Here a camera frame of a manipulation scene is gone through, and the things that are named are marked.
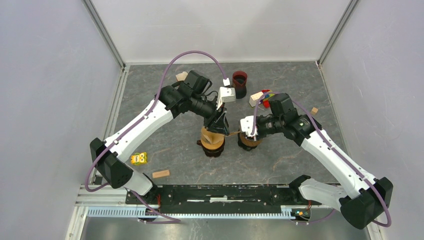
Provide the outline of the brown paper coffee filter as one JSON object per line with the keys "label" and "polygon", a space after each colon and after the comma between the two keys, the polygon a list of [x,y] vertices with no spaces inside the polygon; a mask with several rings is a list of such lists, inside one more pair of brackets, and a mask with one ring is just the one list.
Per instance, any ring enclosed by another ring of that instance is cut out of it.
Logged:
{"label": "brown paper coffee filter", "polygon": [[206,144],[216,145],[224,139],[224,134],[208,131],[205,127],[203,127],[200,131],[200,140]]}

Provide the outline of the brown glass dripper cup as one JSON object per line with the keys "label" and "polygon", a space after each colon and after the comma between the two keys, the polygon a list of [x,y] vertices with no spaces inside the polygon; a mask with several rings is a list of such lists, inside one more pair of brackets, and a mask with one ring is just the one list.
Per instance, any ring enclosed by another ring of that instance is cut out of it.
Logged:
{"label": "brown glass dripper cup", "polygon": [[225,140],[223,140],[222,143],[219,145],[219,147],[217,147],[215,149],[206,148],[206,146],[201,142],[201,140],[197,140],[196,141],[196,144],[198,146],[201,146],[201,148],[202,148],[203,152],[205,153],[205,155],[207,157],[210,157],[210,158],[217,158],[217,157],[219,157],[222,154],[222,152],[224,151],[224,149],[225,149]]}

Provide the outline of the clear glass dripper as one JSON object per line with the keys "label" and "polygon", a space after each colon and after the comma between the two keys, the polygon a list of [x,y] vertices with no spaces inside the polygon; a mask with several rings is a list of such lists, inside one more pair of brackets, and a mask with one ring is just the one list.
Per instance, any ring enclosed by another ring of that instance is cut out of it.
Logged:
{"label": "clear glass dripper", "polygon": [[220,148],[225,141],[225,135],[208,131],[203,127],[200,131],[200,142],[208,150],[216,150]]}

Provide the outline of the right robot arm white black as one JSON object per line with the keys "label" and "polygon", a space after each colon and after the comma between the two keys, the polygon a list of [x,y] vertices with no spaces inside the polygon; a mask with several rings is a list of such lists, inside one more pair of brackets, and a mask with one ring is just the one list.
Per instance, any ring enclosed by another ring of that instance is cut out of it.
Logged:
{"label": "right robot arm white black", "polygon": [[310,200],[331,207],[360,230],[370,223],[390,227],[393,183],[386,177],[376,178],[360,167],[334,143],[312,114],[287,93],[270,95],[272,113],[258,116],[255,111],[252,123],[247,124],[246,135],[258,140],[282,133],[315,157],[340,184],[334,186],[302,175],[290,184],[289,199],[295,204]]}

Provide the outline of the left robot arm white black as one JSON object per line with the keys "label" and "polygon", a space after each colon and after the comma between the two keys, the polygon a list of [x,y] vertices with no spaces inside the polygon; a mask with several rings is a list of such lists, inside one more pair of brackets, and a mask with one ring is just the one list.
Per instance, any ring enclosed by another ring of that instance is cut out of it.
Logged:
{"label": "left robot arm white black", "polygon": [[146,109],[125,127],[105,140],[95,138],[91,141],[93,168],[112,188],[127,188],[138,193],[145,204],[153,203],[157,198],[154,183],[125,161],[156,130],[186,112],[203,117],[207,131],[229,135],[225,103],[235,101],[236,91],[228,78],[223,83],[225,85],[219,88],[214,100],[208,100],[205,93],[212,82],[195,70],[191,70],[183,81],[161,87]]}

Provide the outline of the orange coffee filter box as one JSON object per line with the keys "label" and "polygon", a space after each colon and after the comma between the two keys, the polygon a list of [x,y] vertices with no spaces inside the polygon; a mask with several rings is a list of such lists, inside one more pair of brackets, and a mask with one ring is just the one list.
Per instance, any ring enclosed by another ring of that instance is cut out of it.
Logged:
{"label": "orange coffee filter box", "polygon": [[176,80],[178,82],[184,81],[186,79],[186,77],[188,76],[188,73],[186,71],[183,71],[181,73],[178,73],[175,75]]}

